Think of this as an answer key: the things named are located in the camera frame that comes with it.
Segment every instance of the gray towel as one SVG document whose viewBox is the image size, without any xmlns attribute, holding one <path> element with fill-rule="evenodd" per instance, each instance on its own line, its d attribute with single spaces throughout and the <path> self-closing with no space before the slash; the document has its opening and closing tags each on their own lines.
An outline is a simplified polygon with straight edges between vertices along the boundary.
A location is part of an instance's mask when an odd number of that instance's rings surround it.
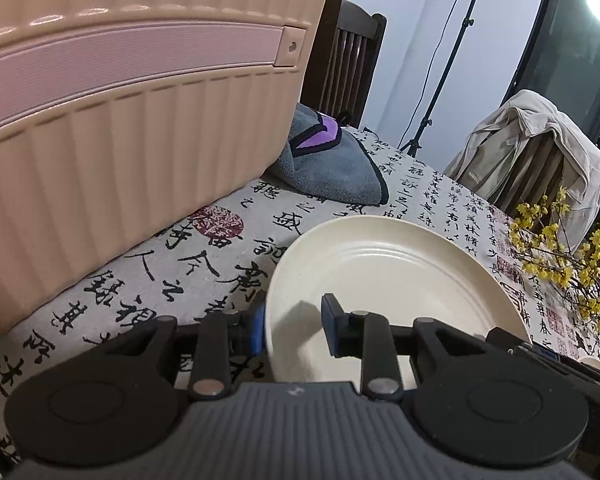
<svg viewBox="0 0 600 480">
<path fill-rule="evenodd" d="M 329 200 L 377 206 L 389 199 L 362 144 L 333 118 L 300 103 L 289 140 L 269 171 L 298 191 Z"/>
</svg>

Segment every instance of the round black disc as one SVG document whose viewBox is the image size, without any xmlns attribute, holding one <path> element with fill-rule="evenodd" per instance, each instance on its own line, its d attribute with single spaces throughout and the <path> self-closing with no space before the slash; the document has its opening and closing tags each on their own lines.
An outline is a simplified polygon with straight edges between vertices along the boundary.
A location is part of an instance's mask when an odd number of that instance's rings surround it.
<svg viewBox="0 0 600 480">
<path fill-rule="evenodd" d="M 416 390 L 413 413 L 440 449 L 495 468 L 567 458 L 589 420 L 587 401 L 563 378 L 498 354 L 440 370 Z"/>
<path fill-rule="evenodd" d="M 63 466 L 100 466 L 150 449 L 174 426 L 173 387 L 138 358 L 68 362 L 22 383 L 5 408 L 23 456 Z"/>
</svg>

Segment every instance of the plate rim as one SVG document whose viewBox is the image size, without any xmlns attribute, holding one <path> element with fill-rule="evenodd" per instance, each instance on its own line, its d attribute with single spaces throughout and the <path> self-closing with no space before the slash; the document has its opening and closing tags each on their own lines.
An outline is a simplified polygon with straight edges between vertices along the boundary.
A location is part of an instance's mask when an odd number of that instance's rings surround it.
<svg viewBox="0 0 600 480">
<path fill-rule="evenodd" d="M 596 368 L 594 365 L 587 363 L 586 362 L 587 360 L 592 360 L 592 361 L 600 364 L 600 359 L 598 359 L 597 357 L 594 357 L 593 355 L 583 355 L 582 357 L 578 357 L 579 363 L 584 363 L 586 365 L 591 366 L 592 368 Z"/>
<path fill-rule="evenodd" d="M 419 230 L 423 230 L 425 232 L 427 232 L 430 235 L 434 235 L 438 238 L 440 238 L 445 244 L 450 245 L 451 247 L 453 247 L 452 250 L 454 251 L 461 251 L 462 254 L 464 254 L 465 256 L 468 256 L 469 258 L 471 258 L 472 260 L 474 260 L 479 266 L 480 268 L 484 271 L 485 275 L 488 276 L 488 278 L 493 281 L 496 286 L 502 291 L 503 295 L 507 298 L 507 302 L 508 304 L 510 304 L 511 308 L 513 309 L 513 311 L 516 313 L 516 315 L 518 316 L 518 319 L 520 320 L 521 326 L 524 327 L 525 332 L 526 332 L 526 342 L 528 342 L 529 344 L 531 344 L 531 337 L 529 334 L 529 330 L 524 322 L 524 320 L 522 319 L 522 316 L 520 316 L 519 311 L 517 310 L 516 306 L 513 304 L 513 302 L 511 301 L 511 298 L 509 297 L 509 295 L 507 294 L 507 292 L 500 286 L 500 283 L 498 283 L 498 280 L 496 280 L 489 272 L 488 270 L 484 267 L 484 265 L 480 262 L 480 260 L 478 260 L 478 258 L 476 258 L 475 256 L 473 256 L 472 254 L 469 254 L 468 252 L 466 252 L 465 250 L 463 250 L 462 248 L 458 247 L 455 243 L 451 242 L 450 240 L 447 240 L 445 237 L 443 237 L 442 235 L 440 235 L 439 233 L 431 230 L 431 229 L 427 229 L 426 227 L 423 227 L 421 225 L 416 224 L 415 222 L 410 222 L 408 220 L 403 220 L 401 218 L 392 218 L 389 216 L 383 216 L 383 215 L 376 215 L 376 214 L 364 214 L 364 215 L 355 215 L 355 216 L 343 216 L 343 217 L 339 217 L 339 218 L 332 218 L 330 220 L 327 220 L 326 222 L 321 222 L 318 225 L 313 226 L 311 229 L 309 229 L 308 231 L 302 233 L 298 238 L 296 238 L 293 243 L 291 245 L 289 245 L 289 248 L 285 251 L 285 254 L 283 254 L 282 258 L 280 258 L 278 264 L 276 265 L 276 269 L 273 271 L 273 275 L 271 277 L 271 280 L 269 282 L 269 286 L 267 288 L 267 296 L 266 296 L 266 307 L 265 307 L 265 319 L 264 319 L 264 332 L 265 332 L 265 344 L 266 344 L 266 348 L 267 348 L 267 356 L 269 358 L 269 365 L 271 367 L 271 371 L 273 374 L 273 377 L 276 378 L 276 376 L 279 376 L 280 374 L 276 373 L 276 364 L 274 363 L 274 351 L 273 351 L 273 341 L 272 341 L 272 331 L 271 331 L 271 322 L 270 322 L 270 308 L 269 308 L 269 301 L 270 301 L 270 294 L 271 291 L 274 288 L 274 285 L 276 285 L 277 280 L 279 280 L 279 272 L 278 269 L 280 268 L 280 266 L 282 265 L 283 262 L 285 262 L 286 260 L 288 260 L 290 257 L 290 254 L 293 250 L 293 248 L 298 245 L 298 243 L 302 240 L 302 237 L 304 237 L 305 235 L 308 235 L 314 231 L 317 231 L 321 228 L 326 228 L 327 226 L 331 226 L 332 224 L 338 223 L 338 222 L 346 222 L 346 221 L 364 221 L 363 219 L 375 219 L 375 220 L 379 220 L 379 221 L 391 221 L 391 222 L 400 222 L 401 224 L 408 224 L 410 226 L 413 226 Z"/>
</svg>

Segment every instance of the black cable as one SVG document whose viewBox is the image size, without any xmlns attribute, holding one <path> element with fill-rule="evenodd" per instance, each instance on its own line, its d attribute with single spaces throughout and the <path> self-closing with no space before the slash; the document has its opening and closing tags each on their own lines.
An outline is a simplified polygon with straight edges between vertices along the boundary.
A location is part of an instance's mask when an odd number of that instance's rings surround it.
<svg viewBox="0 0 600 480">
<path fill-rule="evenodd" d="M 451 10 L 449 11 L 449 15 L 446 17 L 445 26 L 442 27 L 442 34 L 440 35 L 440 40 L 438 41 L 438 45 L 436 46 L 436 49 L 433 51 L 433 56 L 431 56 L 431 61 L 429 62 L 429 68 L 427 69 L 427 76 L 424 78 L 424 85 L 422 85 L 422 93 L 420 94 L 420 100 L 418 101 L 418 104 L 416 104 L 416 107 L 413 110 L 413 114 L 411 114 L 411 119 L 409 120 L 409 125 L 407 126 L 407 129 L 402 134 L 402 137 L 400 137 L 400 142 L 398 142 L 398 146 L 402 145 L 402 141 L 404 140 L 404 136 L 409 131 L 409 128 L 411 128 L 411 123 L 413 123 L 413 118 L 415 117 L 416 112 L 418 111 L 418 108 L 420 107 L 420 104 L 422 102 L 422 99 L 424 98 L 424 92 L 425 92 L 425 89 L 427 88 L 427 81 L 429 81 L 429 74 L 431 72 L 431 67 L 433 65 L 433 60 L 436 58 L 436 53 L 438 52 L 438 49 L 440 48 L 440 44 L 442 44 L 442 38 L 445 37 L 446 26 L 448 25 L 449 20 L 451 19 L 451 15 L 453 14 L 454 9 L 456 8 L 456 3 L 458 3 L 458 0 L 454 0 L 454 4 L 451 6 Z"/>
</svg>

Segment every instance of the calligraphy tablecloth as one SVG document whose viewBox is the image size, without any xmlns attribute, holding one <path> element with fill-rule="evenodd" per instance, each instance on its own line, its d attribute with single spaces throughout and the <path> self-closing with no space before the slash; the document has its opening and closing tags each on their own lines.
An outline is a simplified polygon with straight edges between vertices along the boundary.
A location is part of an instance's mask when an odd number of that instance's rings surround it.
<svg viewBox="0 0 600 480">
<path fill-rule="evenodd" d="M 305 196 L 265 176 L 109 262 L 0 337 L 0 446 L 5 452 L 15 456 L 2 418 L 4 403 L 23 380 L 161 314 L 187 323 L 207 312 L 245 307 L 267 287 L 299 235 L 341 216 L 390 216 L 443 235 L 493 274 L 536 342 L 574 358 L 600 359 L 600 336 L 583 332 L 550 285 L 520 272 L 502 212 L 373 132 L 351 131 L 384 174 L 387 205 Z M 234 380 L 270 378 L 265 360 L 242 358 L 233 364 Z M 181 371 L 190 366 L 191 359 L 183 358 Z"/>
</svg>

